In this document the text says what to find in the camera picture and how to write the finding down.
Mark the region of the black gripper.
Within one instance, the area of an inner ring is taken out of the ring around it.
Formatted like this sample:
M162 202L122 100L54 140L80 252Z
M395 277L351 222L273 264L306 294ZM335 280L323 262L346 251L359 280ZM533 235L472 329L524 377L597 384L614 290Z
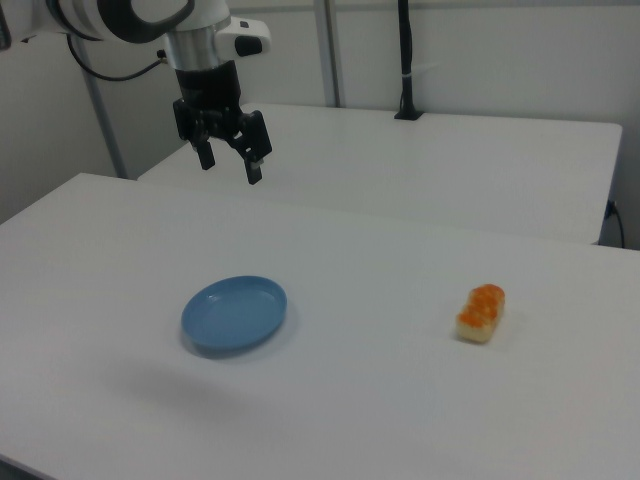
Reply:
M179 137L196 151L205 171L216 164L211 138L226 142L244 160L250 185L262 179L264 157L272 152L261 112L244 112L236 65L226 62L211 70L176 72L181 98L173 104Z

